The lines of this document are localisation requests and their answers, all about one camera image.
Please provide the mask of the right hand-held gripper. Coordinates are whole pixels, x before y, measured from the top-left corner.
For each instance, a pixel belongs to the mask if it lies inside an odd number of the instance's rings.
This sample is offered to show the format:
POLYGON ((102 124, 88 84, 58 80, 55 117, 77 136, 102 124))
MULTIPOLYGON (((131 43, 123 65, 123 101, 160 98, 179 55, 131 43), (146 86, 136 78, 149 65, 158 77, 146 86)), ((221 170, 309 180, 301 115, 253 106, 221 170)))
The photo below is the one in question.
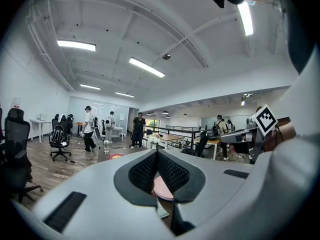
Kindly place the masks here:
POLYGON ((264 152, 267 135, 276 128, 278 120, 269 106, 259 107, 256 113, 246 120, 246 129, 233 131, 220 137, 222 143, 236 144, 249 142, 249 158, 255 163, 258 156, 264 152))

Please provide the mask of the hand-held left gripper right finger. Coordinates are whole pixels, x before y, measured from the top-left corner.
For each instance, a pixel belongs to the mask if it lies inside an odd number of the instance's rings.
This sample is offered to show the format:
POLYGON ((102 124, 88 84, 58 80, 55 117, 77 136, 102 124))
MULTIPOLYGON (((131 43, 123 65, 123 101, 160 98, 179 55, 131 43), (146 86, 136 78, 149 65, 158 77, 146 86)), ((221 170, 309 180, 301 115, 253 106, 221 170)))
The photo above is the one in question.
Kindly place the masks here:
POLYGON ((252 166, 157 151, 158 172, 173 195, 172 231, 218 231, 229 228, 240 207, 232 198, 252 166))

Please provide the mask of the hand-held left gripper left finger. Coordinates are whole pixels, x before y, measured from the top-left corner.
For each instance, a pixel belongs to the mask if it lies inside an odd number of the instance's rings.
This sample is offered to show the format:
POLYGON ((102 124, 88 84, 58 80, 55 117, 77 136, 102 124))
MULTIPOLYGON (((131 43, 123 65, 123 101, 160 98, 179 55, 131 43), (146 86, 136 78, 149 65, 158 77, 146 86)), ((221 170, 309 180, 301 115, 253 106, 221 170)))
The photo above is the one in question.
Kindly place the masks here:
POLYGON ((92 164, 46 193, 32 208, 44 221, 72 192, 86 195, 62 234, 66 237, 172 237, 174 234, 152 206, 134 205, 114 185, 123 165, 146 155, 147 150, 92 164))

